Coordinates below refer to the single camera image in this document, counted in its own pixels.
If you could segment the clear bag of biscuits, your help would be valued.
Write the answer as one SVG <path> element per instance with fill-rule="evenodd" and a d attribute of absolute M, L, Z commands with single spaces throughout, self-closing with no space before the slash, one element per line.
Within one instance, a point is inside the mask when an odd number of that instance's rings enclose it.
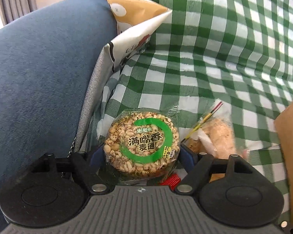
<path fill-rule="evenodd" d="M 217 160 L 228 160 L 230 155 L 238 155 L 246 161 L 249 158 L 249 150 L 236 141 L 230 105 L 220 99 L 208 105 L 181 140 L 178 159 L 187 173 L 198 163 L 201 153 Z"/>

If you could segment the white paper bag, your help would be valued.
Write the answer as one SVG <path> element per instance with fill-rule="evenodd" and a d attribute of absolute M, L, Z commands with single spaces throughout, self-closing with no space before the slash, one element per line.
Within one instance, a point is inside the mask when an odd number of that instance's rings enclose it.
<path fill-rule="evenodd" d="M 117 36 L 101 50 L 89 81 L 81 109 L 72 152 L 84 151 L 92 113 L 103 94 L 106 81 L 125 58 L 136 54 L 172 10 L 151 0 L 107 0 L 117 25 Z"/>

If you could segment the green checkered cloth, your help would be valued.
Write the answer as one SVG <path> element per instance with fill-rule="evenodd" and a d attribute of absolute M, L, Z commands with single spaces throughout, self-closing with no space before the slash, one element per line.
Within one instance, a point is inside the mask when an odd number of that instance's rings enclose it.
<path fill-rule="evenodd" d="M 274 119 L 293 101 L 293 0 L 153 0 L 172 10 L 104 87 L 88 148 L 124 110 L 178 106 L 184 137 L 215 99 L 231 112 L 238 148 L 284 197 L 289 187 Z"/>

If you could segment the plain red packet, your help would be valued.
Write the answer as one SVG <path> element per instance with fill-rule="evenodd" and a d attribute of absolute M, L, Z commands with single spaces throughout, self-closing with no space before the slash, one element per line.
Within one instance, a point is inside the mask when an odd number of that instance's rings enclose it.
<path fill-rule="evenodd" d="M 173 173 L 168 176 L 163 182 L 160 182 L 160 186 L 168 186 L 172 191 L 177 187 L 181 182 L 181 178 L 177 173 Z"/>

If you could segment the blue sofa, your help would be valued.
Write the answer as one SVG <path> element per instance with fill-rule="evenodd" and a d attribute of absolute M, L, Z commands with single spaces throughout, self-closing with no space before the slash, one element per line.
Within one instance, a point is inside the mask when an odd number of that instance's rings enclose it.
<path fill-rule="evenodd" d="M 107 0 L 64 0 L 0 29 L 0 190 L 43 154 L 67 156 L 96 61 L 115 36 Z M 0 231 L 6 225 L 0 210 Z"/>

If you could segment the round green puffed-grain snack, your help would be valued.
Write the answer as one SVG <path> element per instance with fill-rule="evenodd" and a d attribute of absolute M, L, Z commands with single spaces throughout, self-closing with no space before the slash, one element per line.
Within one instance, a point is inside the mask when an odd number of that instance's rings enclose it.
<path fill-rule="evenodd" d="M 139 108 L 121 112 L 104 141 L 106 162 L 132 179 L 169 174 L 180 153 L 178 113 L 178 106 L 165 111 Z"/>

